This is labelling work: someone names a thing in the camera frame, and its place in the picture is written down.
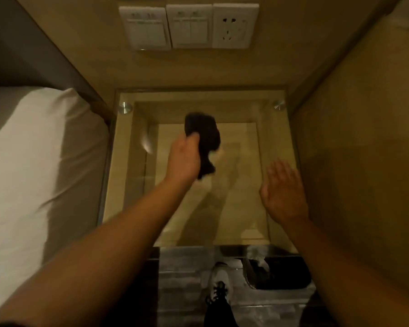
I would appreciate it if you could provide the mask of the wooden nightstand with glass top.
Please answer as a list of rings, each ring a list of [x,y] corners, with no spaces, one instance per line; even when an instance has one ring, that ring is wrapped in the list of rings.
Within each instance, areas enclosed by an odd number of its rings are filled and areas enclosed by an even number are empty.
[[[283,88],[123,90],[116,101],[101,223],[163,180],[186,114],[198,111],[214,117],[220,132],[220,147],[209,154],[216,172],[194,182],[155,246],[275,245],[296,252],[259,197],[271,162],[296,167]],[[121,102],[133,111],[119,115]]]

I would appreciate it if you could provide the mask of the dark cleaning cloth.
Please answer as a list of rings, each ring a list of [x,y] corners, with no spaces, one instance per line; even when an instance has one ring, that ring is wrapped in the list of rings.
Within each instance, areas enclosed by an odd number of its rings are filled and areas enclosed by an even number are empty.
[[[214,174],[215,166],[209,159],[211,152],[216,152],[221,144],[220,132],[214,117],[203,112],[191,112],[185,116],[185,135],[198,133],[200,140],[198,152],[201,166],[197,176],[200,181],[204,176]]]

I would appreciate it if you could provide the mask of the white shoe with black laces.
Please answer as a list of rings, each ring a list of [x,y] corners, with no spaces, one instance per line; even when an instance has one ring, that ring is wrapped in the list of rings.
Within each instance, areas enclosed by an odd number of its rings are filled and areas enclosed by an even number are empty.
[[[216,302],[232,303],[233,286],[229,275],[229,266],[223,262],[217,262],[212,268],[209,282],[208,295],[205,298],[207,305]]]

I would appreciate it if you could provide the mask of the white wall socket plate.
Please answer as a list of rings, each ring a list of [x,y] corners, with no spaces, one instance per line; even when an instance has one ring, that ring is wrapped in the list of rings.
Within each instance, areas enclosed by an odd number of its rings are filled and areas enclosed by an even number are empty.
[[[260,5],[257,3],[214,3],[213,49],[248,49]]]

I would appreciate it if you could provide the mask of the white double switch plate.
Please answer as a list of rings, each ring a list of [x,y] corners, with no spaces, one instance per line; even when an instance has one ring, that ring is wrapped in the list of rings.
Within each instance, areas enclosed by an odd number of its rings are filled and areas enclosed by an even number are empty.
[[[134,50],[171,50],[164,7],[120,6],[126,38]]]
[[[165,9],[174,49],[212,48],[212,4],[167,4]]]

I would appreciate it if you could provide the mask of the black trash bin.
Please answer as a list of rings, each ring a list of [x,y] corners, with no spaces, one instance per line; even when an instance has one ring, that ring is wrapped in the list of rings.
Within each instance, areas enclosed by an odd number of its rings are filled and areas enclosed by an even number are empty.
[[[247,284],[256,290],[301,290],[312,282],[311,273],[299,255],[242,259]]]

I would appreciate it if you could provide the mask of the person's left forearm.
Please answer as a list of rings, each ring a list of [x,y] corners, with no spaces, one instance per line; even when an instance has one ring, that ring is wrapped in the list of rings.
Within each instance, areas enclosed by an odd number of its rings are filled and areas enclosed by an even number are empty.
[[[148,259],[195,176],[166,176],[133,206],[61,251],[0,307],[0,327],[88,327]]]

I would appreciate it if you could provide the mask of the person's right hand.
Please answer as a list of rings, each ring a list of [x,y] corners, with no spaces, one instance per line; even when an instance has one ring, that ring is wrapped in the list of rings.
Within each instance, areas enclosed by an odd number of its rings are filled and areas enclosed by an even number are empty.
[[[270,200],[262,203],[267,214],[283,228],[309,218],[304,186],[297,169],[277,159],[267,167]]]

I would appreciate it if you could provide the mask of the person's left hand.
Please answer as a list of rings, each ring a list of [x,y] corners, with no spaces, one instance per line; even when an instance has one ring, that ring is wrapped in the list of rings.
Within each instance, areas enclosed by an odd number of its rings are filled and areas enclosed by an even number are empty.
[[[182,146],[183,135],[171,145],[165,179],[190,187],[197,180],[201,161],[198,147]]]

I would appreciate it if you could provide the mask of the person's black trouser leg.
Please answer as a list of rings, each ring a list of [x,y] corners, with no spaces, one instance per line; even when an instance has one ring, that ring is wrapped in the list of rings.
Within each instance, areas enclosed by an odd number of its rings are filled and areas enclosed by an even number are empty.
[[[207,311],[203,327],[239,327],[232,308],[225,297],[212,300],[206,298]]]

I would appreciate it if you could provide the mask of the white bed pillow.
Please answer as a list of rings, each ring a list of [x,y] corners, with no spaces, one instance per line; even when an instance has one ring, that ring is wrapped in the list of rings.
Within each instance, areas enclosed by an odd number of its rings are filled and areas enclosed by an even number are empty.
[[[0,307],[95,228],[108,141],[75,89],[0,87]]]

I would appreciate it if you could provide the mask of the person's right forearm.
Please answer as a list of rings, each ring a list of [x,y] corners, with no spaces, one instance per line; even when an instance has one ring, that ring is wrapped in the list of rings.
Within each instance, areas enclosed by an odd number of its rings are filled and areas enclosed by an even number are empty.
[[[409,294],[334,243],[308,218],[282,220],[340,327],[409,327]]]

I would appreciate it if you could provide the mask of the white crumpled tissue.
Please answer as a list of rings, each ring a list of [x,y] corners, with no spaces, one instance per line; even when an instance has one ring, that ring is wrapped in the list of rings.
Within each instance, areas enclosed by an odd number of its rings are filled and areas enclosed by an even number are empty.
[[[247,259],[256,261],[258,267],[264,269],[267,273],[270,272],[269,265],[265,260],[269,253],[267,245],[249,245],[246,250]]]

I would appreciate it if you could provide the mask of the grey padded headboard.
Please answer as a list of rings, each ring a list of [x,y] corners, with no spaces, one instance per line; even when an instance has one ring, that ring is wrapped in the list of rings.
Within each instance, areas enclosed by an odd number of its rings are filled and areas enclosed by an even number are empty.
[[[102,101],[17,0],[0,0],[0,87],[14,86],[74,88]]]

